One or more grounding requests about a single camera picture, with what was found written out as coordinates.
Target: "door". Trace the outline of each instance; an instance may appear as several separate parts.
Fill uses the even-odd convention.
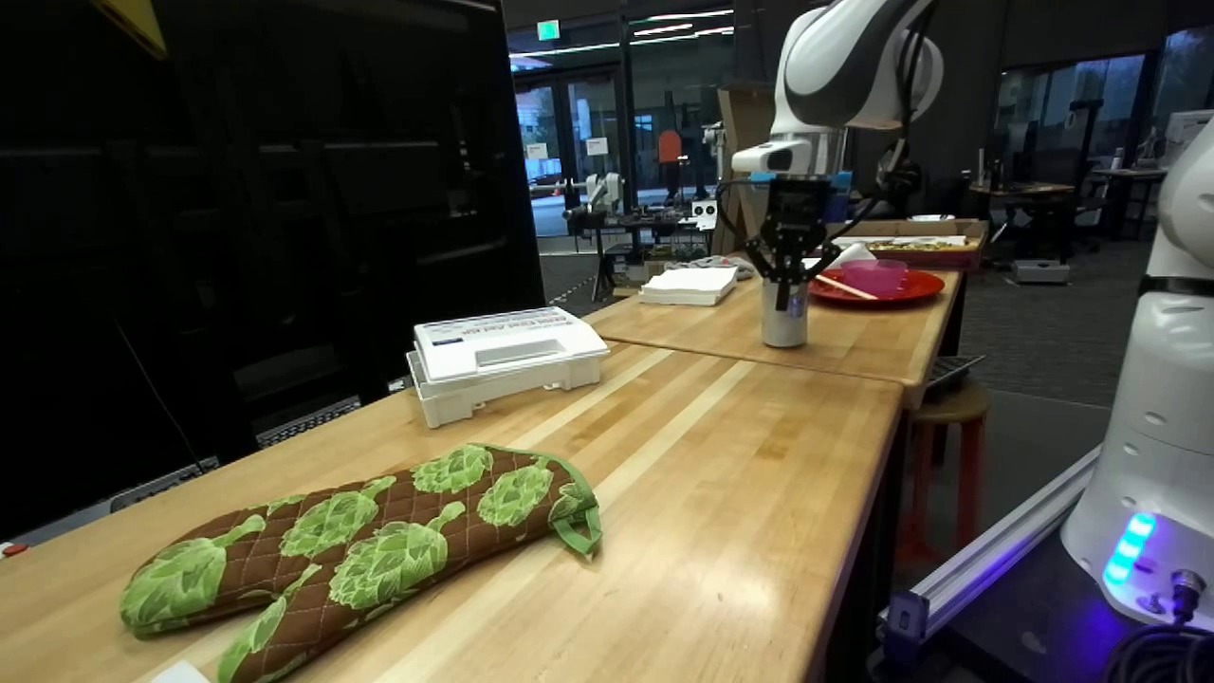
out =
[[[620,171],[614,74],[522,74],[515,117],[534,237],[563,237],[563,181]]]

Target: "blue light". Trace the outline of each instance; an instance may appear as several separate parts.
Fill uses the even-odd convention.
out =
[[[1115,543],[1115,553],[1126,559],[1126,560],[1138,560],[1140,543],[1129,543],[1129,540],[1122,535],[1122,543]]]
[[[1129,576],[1129,564],[1112,564],[1112,560],[1103,564],[1106,586],[1126,586],[1126,576]]]
[[[1146,540],[1153,531],[1153,512],[1132,512],[1122,526],[1122,540],[1115,543],[1106,564],[1103,564],[1103,586],[1115,590],[1129,576],[1132,560],[1146,550]]]
[[[1146,540],[1148,531],[1153,531],[1153,512],[1138,512],[1138,515],[1129,515],[1126,535]]]

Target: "green spot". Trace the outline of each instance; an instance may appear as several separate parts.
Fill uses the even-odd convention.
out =
[[[279,619],[288,616],[288,598],[318,573],[318,564],[307,564],[294,586],[288,586],[218,657],[217,683],[233,681],[238,663],[264,649],[264,643],[275,635]]]
[[[343,491],[343,495],[332,495],[332,496],[309,504],[292,523],[292,531],[279,540],[279,553],[284,559],[313,559],[331,547],[347,543],[356,531],[369,526],[369,520],[379,515],[374,496],[391,487],[395,487],[395,480],[372,480],[362,491]]]
[[[463,443],[446,453],[443,459],[428,459],[414,469],[414,491],[419,495],[458,495],[491,469],[491,453],[482,443]]]
[[[549,495],[553,476],[547,463],[499,476],[476,502],[476,515],[491,526],[515,526]]]
[[[428,523],[399,520],[352,543],[332,573],[331,598],[347,610],[372,610],[404,598],[419,581],[446,564],[446,540],[438,526],[458,515],[463,504],[450,502]]]
[[[579,483],[560,487],[560,496],[549,509],[547,523],[577,559],[585,559],[585,560],[599,559],[604,515],[599,515],[599,502],[586,487],[579,487]]]
[[[275,512],[292,509],[294,502],[299,496],[279,496],[279,502],[264,504],[264,515],[275,515]]]
[[[188,625],[218,597],[227,547],[259,531],[264,531],[264,520],[245,515],[227,535],[181,540],[168,547],[126,586],[121,624],[135,636],[155,636]]]

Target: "black panel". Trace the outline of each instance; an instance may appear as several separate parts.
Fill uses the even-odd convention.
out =
[[[372,401],[414,323],[543,302],[498,4],[0,17],[0,540]]]

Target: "exit sign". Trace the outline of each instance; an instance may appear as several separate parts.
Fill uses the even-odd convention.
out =
[[[539,42],[560,42],[560,20],[543,20],[534,24]]]

